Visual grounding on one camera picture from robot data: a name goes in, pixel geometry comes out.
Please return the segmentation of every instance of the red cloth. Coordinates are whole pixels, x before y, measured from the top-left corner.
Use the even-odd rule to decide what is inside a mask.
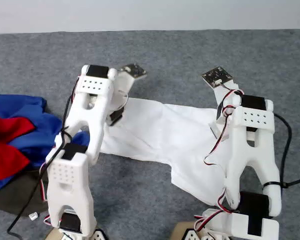
[[[35,129],[25,117],[0,118],[0,180],[18,173],[30,162],[10,141]]]

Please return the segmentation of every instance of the white cloth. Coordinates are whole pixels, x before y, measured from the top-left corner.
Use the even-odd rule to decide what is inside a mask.
[[[215,109],[130,98],[122,119],[104,127],[101,152],[168,164],[174,185],[214,205],[224,187],[229,156],[224,141],[207,159],[218,165],[203,162],[216,142],[208,125],[215,117]]]

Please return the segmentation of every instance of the white wall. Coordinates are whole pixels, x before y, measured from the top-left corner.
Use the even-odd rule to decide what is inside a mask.
[[[0,0],[0,33],[300,29],[300,0]]]

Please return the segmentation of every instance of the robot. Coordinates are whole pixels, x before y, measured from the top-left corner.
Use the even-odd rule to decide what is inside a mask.
[[[67,118],[64,116],[55,147],[45,161],[49,178],[48,218],[63,234],[62,240],[107,239],[96,229],[88,166],[97,163],[104,124],[111,126],[120,120],[132,85],[144,77],[146,71],[136,63],[120,70],[83,66],[71,95],[71,109]],[[220,209],[195,215],[194,226],[185,230],[177,225],[178,234],[174,232],[171,240],[228,240],[231,236],[278,240],[279,224],[271,218],[281,212],[283,183],[275,163],[274,104],[263,97],[245,95],[221,67],[202,77],[213,89],[218,104],[216,120],[210,124],[217,140],[209,155],[227,140],[231,142],[231,157],[224,172],[224,190],[215,204]],[[74,134],[84,126],[89,127],[88,147],[71,143]],[[218,167],[209,162],[209,155],[202,164]],[[256,171],[263,185],[262,194],[240,192],[240,176],[246,166]],[[224,198],[230,208],[223,206]]]
[[[50,224],[64,234],[62,239],[104,240],[96,230],[88,166],[97,163],[104,124],[114,125],[121,117],[128,93],[136,80],[146,77],[139,65],[120,70],[85,65],[72,91],[72,106],[64,128],[55,137],[55,147],[46,157],[49,184],[47,201]],[[89,127],[88,147],[71,143],[84,126]]]
[[[225,139],[230,141],[231,157],[224,169],[224,190],[215,204],[220,209],[211,208],[202,215],[195,215],[197,220],[191,227],[184,222],[177,224],[171,240],[176,239],[178,231],[179,236],[183,234],[180,240],[229,240],[231,236],[278,240],[279,223],[272,218],[281,212],[282,188],[300,180],[284,183],[276,166],[274,104],[269,99],[244,94],[222,67],[202,77],[213,89],[218,104],[216,120],[210,124],[217,141],[203,162],[218,167],[209,162],[209,155],[217,151],[218,144]],[[255,170],[263,185],[262,194],[240,192],[240,176],[246,166]],[[230,209],[222,205],[224,198]]]

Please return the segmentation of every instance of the blue cloth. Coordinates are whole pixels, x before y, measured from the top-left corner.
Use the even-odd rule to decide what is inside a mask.
[[[35,126],[35,130],[12,140],[9,145],[19,149],[29,160],[29,167],[39,167],[55,144],[62,122],[56,116],[46,113],[47,101],[38,96],[0,94],[0,118],[25,117]],[[82,131],[77,133],[72,142],[88,145],[89,135]],[[13,176],[0,180],[0,189]]]

